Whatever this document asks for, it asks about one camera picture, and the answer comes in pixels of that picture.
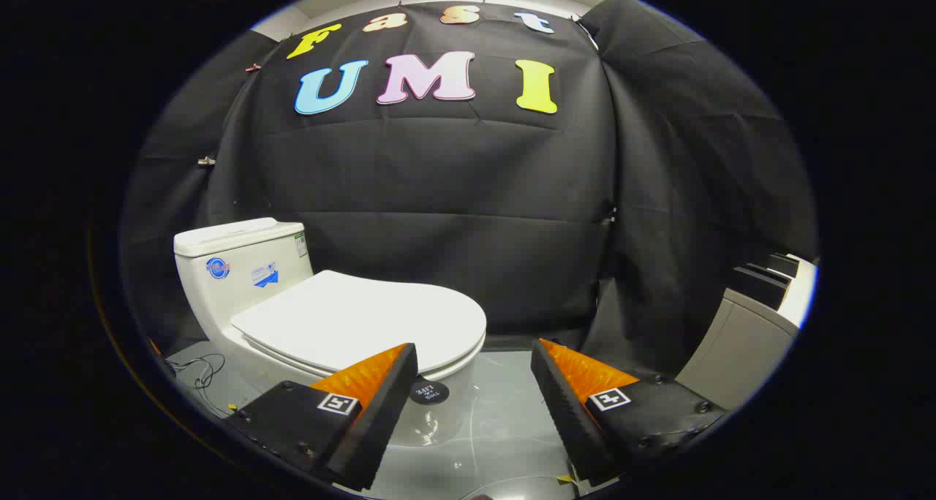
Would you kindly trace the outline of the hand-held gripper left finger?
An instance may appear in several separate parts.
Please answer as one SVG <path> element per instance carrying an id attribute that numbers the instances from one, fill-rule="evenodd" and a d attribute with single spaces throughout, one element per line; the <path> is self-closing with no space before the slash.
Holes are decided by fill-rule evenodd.
<path id="1" fill-rule="evenodd" d="M 417 376 L 417 347 L 399 344 L 310 385 L 284 380 L 228 429 L 316 480 L 370 489 Z"/>

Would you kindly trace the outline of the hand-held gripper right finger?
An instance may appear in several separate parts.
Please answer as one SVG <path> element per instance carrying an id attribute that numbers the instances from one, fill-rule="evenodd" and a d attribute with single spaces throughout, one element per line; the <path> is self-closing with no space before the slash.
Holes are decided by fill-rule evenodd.
<path id="1" fill-rule="evenodd" d="M 546 338 L 532 344 L 529 367 L 576 476 L 591 485 L 669 463 L 726 414 L 665 374 Z"/>

